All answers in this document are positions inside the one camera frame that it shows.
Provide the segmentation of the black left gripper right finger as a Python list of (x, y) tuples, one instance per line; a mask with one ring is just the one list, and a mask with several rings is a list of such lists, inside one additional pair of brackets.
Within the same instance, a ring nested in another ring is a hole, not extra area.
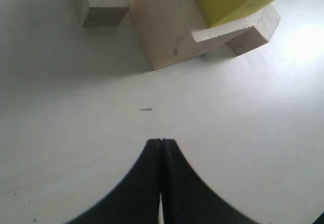
[(162, 153), (164, 223), (255, 223), (206, 185), (175, 140), (163, 139)]

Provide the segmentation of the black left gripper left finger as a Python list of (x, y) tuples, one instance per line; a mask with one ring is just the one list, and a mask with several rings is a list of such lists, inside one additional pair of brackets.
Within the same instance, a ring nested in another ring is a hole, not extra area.
[(69, 223), (159, 223), (162, 141), (150, 139), (125, 177)]

